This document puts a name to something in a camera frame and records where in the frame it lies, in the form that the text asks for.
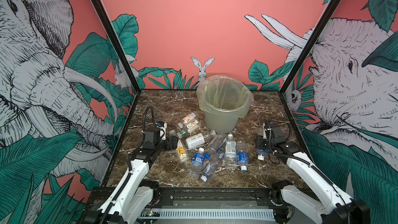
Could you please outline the blue label water bottle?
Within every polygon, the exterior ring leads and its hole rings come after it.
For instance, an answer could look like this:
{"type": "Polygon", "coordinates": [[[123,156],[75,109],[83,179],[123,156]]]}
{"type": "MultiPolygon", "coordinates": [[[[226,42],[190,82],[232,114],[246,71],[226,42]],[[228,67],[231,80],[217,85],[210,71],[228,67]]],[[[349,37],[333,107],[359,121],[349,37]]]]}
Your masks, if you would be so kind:
{"type": "Polygon", "coordinates": [[[262,150],[262,149],[256,149],[256,152],[258,154],[258,160],[264,161],[265,157],[268,156],[268,151],[262,150]]]}
{"type": "Polygon", "coordinates": [[[239,140],[236,144],[237,164],[242,172],[247,172],[247,165],[249,164],[249,156],[247,153],[247,144],[243,140],[239,140]]]}

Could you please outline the yellow label clear bottle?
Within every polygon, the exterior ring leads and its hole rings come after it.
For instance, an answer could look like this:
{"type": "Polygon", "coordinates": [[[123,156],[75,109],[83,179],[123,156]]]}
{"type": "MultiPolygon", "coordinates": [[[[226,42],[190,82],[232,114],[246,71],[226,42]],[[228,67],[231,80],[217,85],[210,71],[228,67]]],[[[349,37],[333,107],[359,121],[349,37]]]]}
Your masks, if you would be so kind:
{"type": "Polygon", "coordinates": [[[182,143],[181,140],[178,140],[177,142],[177,148],[175,149],[176,151],[176,155],[179,159],[180,162],[186,162],[188,161],[188,154],[187,154],[187,150],[184,146],[184,144],[182,143]]]}

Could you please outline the tall white label water bottle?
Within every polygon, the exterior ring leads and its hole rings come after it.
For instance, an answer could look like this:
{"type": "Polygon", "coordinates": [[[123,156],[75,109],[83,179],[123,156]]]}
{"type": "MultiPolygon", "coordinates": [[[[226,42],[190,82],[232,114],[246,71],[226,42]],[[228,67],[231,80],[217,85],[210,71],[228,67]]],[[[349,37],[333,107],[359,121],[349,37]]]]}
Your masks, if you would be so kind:
{"type": "Polygon", "coordinates": [[[224,149],[224,164],[227,169],[236,169],[236,141],[232,134],[228,134],[224,149]]]}

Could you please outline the blue label bottle white cap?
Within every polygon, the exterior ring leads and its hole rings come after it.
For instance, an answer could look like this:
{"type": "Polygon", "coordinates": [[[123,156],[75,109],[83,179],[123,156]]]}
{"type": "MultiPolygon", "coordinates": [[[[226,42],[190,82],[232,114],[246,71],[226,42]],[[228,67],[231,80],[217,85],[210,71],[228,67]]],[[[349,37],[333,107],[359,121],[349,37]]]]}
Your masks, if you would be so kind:
{"type": "Polygon", "coordinates": [[[204,148],[199,148],[192,158],[191,165],[189,167],[189,176],[192,178],[198,178],[202,171],[205,160],[204,151],[204,148]]]}

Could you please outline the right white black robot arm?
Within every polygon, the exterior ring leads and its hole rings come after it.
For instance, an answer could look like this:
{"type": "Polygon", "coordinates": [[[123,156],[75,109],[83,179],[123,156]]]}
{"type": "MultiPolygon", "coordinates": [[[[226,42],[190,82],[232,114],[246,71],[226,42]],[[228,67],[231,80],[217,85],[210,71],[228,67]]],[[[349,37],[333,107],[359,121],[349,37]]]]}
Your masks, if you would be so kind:
{"type": "Polygon", "coordinates": [[[370,208],[334,184],[311,161],[304,149],[283,135],[281,126],[264,121],[257,136],[258,158],[273,155],[291,168],[311,189],[316,198],[301,192],[292,182],[282,180],[272,185],[269,198],[275,206],[289,204],[316,224],[369,224],[370,208]]]}

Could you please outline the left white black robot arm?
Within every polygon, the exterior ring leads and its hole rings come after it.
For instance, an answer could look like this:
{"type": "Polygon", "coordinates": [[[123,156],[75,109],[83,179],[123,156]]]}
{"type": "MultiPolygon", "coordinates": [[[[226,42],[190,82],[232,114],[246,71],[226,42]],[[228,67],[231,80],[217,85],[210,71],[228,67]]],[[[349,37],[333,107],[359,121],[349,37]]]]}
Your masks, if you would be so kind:
{"type": "Polygon", "coordinates": [[[176,138],[166,137],[166,126],[156,125],[143,131],[137,148],[127,155],[127,170],[114,191],[96,210],[87,210],[81,224],[133,224],[147,205],[161,198],[159,184],[144,180],[164,150],[173,148],[176,138]]]}

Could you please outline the translucent plastic bin liner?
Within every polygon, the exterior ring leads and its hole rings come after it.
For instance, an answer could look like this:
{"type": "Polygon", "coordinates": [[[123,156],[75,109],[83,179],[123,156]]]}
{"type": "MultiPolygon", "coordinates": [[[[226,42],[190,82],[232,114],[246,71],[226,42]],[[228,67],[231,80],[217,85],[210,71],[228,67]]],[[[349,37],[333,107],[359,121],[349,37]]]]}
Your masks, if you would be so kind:
{"type": "Polygon", "coordinates": [[[244,83],[226,75],[208,77],[197,87],[201,111],[231,118],[244,118],[254,101],[244,83]]]}

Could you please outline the white label bottle lying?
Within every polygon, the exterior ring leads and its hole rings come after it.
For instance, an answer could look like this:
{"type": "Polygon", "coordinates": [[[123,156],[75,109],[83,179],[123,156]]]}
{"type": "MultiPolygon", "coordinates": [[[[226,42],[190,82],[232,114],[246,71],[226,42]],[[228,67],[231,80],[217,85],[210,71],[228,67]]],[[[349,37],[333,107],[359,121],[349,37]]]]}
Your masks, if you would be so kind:
{"type": "Polygon", "coordinates": [[[196,135],[190,136],[186,138],[187,147],[188,149],[193,149],[202,146],[206,142],[211,141],[215,136],[216,132],[214,130],[204,131],[196,135]]]}

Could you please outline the beige label small bottle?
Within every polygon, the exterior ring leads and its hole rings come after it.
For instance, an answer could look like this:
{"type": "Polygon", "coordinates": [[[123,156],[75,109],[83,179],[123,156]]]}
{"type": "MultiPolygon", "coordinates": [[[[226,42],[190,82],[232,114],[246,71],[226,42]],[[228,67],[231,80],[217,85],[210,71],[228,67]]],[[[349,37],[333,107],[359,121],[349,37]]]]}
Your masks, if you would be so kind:
{"type": "Polygon", "coordinates": [[[200,127],[201,127],[201,124],[200,124],[200,122],[197,119],[192,121],[191,123],[187,124],[187,126],[186,126],[188,133],[193,133],[194,131],[196,131],[200,127]]]}

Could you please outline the clear bottle blue cap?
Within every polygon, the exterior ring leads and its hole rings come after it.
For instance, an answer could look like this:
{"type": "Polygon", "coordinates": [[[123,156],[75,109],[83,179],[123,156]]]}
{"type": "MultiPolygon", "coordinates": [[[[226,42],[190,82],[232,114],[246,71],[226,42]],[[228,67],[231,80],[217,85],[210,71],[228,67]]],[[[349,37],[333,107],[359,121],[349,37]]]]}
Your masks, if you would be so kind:
{"type": "Polygon", "coordinates": [[[205,159],[210,159],[216,156],[217,152],[220,150],[220,147],[223,145],[227,138],[226,134],[218,134],[214,137],[210,143],[207,145],[205,149],[205,159]]]}

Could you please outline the crushed clear bottle white cap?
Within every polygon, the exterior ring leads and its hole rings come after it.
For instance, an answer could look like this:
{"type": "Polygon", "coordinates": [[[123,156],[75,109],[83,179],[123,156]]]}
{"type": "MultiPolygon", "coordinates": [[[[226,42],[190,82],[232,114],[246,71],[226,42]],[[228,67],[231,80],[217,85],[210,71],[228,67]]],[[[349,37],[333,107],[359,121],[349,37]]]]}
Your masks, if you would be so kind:
{"type": "Polygon", "coordinates": [[[223,157],[224,152],[220,152],[210,160],[210,162],[202,171],[202,175],[200,177],[203,182],[207,182],[209,179],[212,178],[218,168],[223,164],[223,157]]]}

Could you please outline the black front mounting rail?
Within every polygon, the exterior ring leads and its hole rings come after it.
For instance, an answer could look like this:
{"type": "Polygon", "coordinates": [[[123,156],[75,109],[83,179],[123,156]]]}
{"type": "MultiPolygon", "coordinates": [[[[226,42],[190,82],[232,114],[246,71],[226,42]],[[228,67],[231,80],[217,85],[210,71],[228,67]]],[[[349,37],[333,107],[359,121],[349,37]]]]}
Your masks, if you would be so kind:
{"type": "Polygon", "coordinates": [[[147,205],[151,208],[175,206],[188,203],[238,203],[254,202],[256,206],[276,207],[271,202],[270,188],[183,188],[160,187],[154,200],[147,205]]]}

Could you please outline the right black frame post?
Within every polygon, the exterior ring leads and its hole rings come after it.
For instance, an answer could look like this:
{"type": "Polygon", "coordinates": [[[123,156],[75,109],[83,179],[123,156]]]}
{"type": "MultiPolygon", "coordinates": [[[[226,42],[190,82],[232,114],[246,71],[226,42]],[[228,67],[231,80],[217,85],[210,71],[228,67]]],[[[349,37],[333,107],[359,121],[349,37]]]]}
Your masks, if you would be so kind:
{"type": "Polygon", "coordinates": [[[328,21],[334,14],[334,12],[337,9],[340,2],[341,2],[341,0],[330,0],[328,2],[326,8],[324,9],[324,11],[322,13],[322,16],[320,17],[319,21],[317,22],[316,26],[314,27],[314,30],[313,30],[309,40],[305,44],[303,50],[301,51],[300,55],[298,56],[298,59],[296,60],[291,72],[289,73],[286,81],[284,82],[283,86],[279,90],[280,94],[284,94],[287,91],[288,86],[291,84],[295,75],[298,73],[299,69],[302,67],[304,61],[306,60],[306,58],[309,55],[309,52],[315,45],[317,39],[319,38],[322,31],[326,27],[328,21]]]}

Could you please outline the black frame post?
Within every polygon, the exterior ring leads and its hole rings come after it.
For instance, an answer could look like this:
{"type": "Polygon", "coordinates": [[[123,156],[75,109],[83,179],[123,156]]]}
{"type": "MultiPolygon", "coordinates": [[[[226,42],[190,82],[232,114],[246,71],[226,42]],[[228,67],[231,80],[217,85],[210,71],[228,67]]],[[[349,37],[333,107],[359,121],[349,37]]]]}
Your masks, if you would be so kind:
{"type": "Polygon", "coordinates": [[[126,56],[125,56],[125,52],[122,48],[122,45],[120,43],[120,40],[115,32],[115,29],[113,27],[112,22],[109,19],[109,15],[106,12],[106,9],[102,3],[102,0],[90,0],[100,21],[102,26],[104,27],[107,36],[109,37],[112,46],[115,49],[115,52],[119,58],[119,60],[121,61],[123,68],[125,69],[125,72],[129,78],[130,83],[132,84],[133,89],[135,90],[136,93],[140,94],[141,93],[141,89],[138,85],[138,82],[134,76],[134,74],[132,73],[131,70],[131,66],[128,63],[126,56]]]}
{"type": "Polygon", "coordinates": [[[280,94],[284,94],[287,91],[288,86],[291,84],[295,75],[298,73],[299,69],[302,67],[304,61],[306,60],[306,58],[309,55],[309,52],[315,45],[317,39],[319,38],[322,31],[326,27],[328,21],[334,14],[334,12],[337,9],[340,2],[341,2],[341,0],[330,0],[328,2],[326,8],[324,9],[324,11],[322,13],[322,16],[320,17],[319,21],[317,22],[316,26],[314,27],[314,30],[313,30],[309,40],[305,44],[303,50],[301,51],[300,55],[298,56],[298,59],[296,60],[291,72],[289,73],[286,81],[284,82],[283,86],[279,90],[280,94]]]}

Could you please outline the left black frame post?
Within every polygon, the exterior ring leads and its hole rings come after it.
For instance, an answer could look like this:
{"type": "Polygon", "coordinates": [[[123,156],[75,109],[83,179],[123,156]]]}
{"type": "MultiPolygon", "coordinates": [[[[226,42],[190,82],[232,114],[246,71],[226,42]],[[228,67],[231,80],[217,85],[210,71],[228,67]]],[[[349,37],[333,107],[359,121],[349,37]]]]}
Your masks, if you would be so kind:
{"type": "Polygon", "coordinates": [[[120,40],[115,32],[115,29],[113,27],[112,22],[109,19],[109,15],[106,12],[106,9],[102,3],[102,0],[90,0],[100,21],[102,26],[104,27],[107,36],[109,37],[112,46],[115,49],[115,52],[119,58],[119,60],[121,61],[123,68],[125,69],[125,72],[129,78],[130,83],[132,84],[133,89],[135,90],[136,93],[140,94],[141,93],[141,89],[138,85],[138,82],[134,76],[134,74],[132,73],[131,70],[131,66],[128,63],[126,56],[125,56],[125,52],[122,48],[122,45],[120,43],[120,40]]]}

